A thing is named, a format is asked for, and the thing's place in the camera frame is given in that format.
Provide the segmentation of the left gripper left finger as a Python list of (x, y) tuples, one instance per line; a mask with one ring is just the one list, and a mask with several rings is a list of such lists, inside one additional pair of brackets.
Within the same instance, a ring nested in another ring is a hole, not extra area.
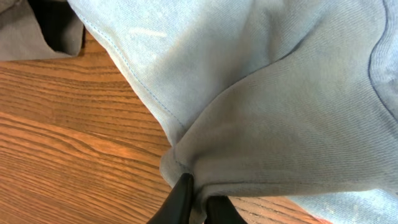
[(147, 224), (187, 224), (192, 210), (193, 176), (184, 173)]

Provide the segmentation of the light blue printed t-shirt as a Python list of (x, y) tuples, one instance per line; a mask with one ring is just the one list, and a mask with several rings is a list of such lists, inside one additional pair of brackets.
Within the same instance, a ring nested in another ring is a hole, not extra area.
[(160, 173), (397, 222), (397, 2), (71, 1), (170, 142)]

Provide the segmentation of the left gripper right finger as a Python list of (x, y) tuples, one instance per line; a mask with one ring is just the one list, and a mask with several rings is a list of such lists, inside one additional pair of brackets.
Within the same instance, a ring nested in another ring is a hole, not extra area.
[(211, 196), (206, 201), (205, 224), (247, 224), (227, 196)]

